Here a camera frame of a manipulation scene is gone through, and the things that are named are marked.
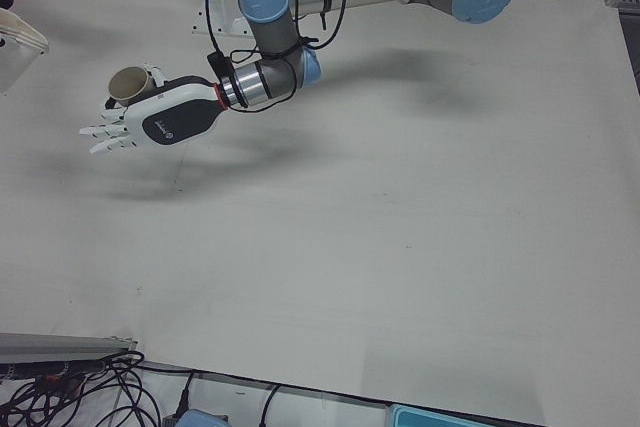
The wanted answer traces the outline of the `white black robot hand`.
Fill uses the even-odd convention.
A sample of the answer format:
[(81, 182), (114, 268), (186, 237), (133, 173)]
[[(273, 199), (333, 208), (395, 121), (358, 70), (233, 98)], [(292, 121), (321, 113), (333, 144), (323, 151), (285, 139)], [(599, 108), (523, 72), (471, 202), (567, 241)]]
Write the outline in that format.
[(210, 132), (227, 110), (218, 84), (199, 76), (169, 79), (150, 64), (117, 71), (107, 92), (101, 121), (79, 130), (95, 141), (92, 154), (181, 144)]

